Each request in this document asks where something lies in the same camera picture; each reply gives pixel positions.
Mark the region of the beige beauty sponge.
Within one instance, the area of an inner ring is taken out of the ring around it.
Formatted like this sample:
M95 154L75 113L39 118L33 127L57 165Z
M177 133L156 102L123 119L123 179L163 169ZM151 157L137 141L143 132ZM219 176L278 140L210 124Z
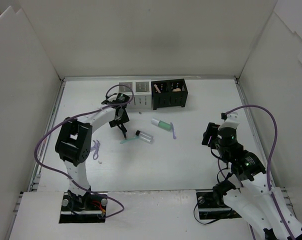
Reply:
M182 89L179 88L179 87L177 87L177 88L175 88L175 89L172 89L172 92L181 92L181 91L182 91Z

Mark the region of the purple eyebrow razor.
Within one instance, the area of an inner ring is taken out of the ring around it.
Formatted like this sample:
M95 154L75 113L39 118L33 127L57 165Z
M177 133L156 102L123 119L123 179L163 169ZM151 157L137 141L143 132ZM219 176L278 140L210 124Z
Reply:
M174 140L176 140L177 139L176 131L175 131L175 128L174 128L174 124L172 122L170 122L170 127L171 127L172 137L173 137Z

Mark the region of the teal eyebrow razor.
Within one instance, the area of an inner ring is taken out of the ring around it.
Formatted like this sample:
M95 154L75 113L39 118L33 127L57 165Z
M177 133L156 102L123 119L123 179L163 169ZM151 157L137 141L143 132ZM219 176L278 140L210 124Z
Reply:
M127 142L133 141L133 140L137 140L139 137L138 136L134 136L134 137L130 137L130 138L126 138L124 140L120 141L120 144L125 144Z

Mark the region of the pink makeup applicator stick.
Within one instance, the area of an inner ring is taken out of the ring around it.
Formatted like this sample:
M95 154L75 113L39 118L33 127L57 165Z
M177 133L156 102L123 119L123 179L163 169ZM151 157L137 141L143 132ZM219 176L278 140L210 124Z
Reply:
M158 94L161 94L161 93L162 93L161 90L159 89L159 87L157 86L157 84L154 84L153 86L154 86L154 88L155 88L155 91L156 91Z

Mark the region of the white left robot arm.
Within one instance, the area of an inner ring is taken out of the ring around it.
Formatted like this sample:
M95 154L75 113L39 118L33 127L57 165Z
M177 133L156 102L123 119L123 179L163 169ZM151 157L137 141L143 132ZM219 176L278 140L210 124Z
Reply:
M68 192L73 196L73 204L80 210L87 209L91 204L91 197L87 192L91 186L87 178L86 160L92 147L92 135L100 127L109 124L111 128L118 127L126 138L127 129L124 124L130 121L126 111L126 102L129 100L128 95L118 93L114 100L106 99L102 102L103 106L111 106L110 108L82 120L79 118L68 120L61 126L55 152L71 176Z

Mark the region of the black slotted organizer box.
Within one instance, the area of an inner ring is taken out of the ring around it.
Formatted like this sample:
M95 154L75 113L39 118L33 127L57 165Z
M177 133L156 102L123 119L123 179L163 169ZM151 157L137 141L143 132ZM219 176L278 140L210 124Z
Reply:
M161 93L156 92L154 84L157 84ZM175 88L182 89L182 85L184 85L185 91L172 92L172 89ZM184 108L186 106L188 89L184 78L152 81L151 90L153 110L178 106Z

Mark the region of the black eyeliner pencil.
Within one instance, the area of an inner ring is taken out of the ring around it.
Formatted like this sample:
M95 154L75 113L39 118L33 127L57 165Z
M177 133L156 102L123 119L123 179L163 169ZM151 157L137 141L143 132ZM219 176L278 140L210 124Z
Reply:
M124 139L127 139L127 130L122 130L122 133L123 133L123 137L124 137Z

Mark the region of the green white tube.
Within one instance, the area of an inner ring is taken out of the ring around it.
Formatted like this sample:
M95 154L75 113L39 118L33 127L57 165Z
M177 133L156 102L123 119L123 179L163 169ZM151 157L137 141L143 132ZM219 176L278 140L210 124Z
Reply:
M166 131L171 131L172 130L171 124L169 124L167 122L164 122L162 120L159 120L157 118L152 118L151 119L151 124L156 126L156 127L161 128L163 130L166 130Z

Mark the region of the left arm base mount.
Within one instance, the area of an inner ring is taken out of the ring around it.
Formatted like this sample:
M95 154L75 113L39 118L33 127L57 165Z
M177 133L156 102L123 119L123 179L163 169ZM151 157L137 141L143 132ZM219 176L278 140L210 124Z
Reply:
M106 221L107 195L85 193L76 196L65 192L61 201L60 224L91 224Z

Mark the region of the clear bottle black cap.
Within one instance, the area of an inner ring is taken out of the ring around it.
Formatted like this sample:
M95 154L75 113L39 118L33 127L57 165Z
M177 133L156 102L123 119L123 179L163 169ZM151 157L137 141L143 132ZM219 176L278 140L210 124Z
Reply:
M150 135L149 133L146 133L144 131L140 131L140 130L137 130L135 132L135 136L143 141L143 142L146 142L148 144L152 144L153 143L153 140L154 140L154 137L152 135Z

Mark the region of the white slotted organizer box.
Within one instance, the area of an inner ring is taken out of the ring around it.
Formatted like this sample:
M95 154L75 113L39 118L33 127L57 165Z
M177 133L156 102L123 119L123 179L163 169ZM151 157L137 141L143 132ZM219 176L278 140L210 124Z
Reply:
M129 97L132 96L132 92L128 89L131 88L134 93L133 100L127 105L131 110L142 110L152 108L152 87L150 80L132 80L119 82L119 85L125 85L126 87L119 86L118 92L125 94Z

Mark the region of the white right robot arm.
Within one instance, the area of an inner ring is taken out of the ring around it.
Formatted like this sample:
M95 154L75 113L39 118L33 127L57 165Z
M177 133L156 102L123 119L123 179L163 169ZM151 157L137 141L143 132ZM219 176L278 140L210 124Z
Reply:
M281 189L272 186L261 160L238 142L238 114L222 118L221 125L208 123L202 145L218 151L217 159L230 168L228 175L235 176L251 197L226 178L212 188L213 202L234 210L263 240L302 240L302 223L288 209Z

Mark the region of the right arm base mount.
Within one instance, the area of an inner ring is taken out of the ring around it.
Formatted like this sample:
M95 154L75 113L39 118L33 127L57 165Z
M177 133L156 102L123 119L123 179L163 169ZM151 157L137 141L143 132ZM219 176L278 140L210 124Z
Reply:
M218 205L212 191L197 191L193 209L194 219L201 225L210 225L221 220L238 219L241 216L224 203Z

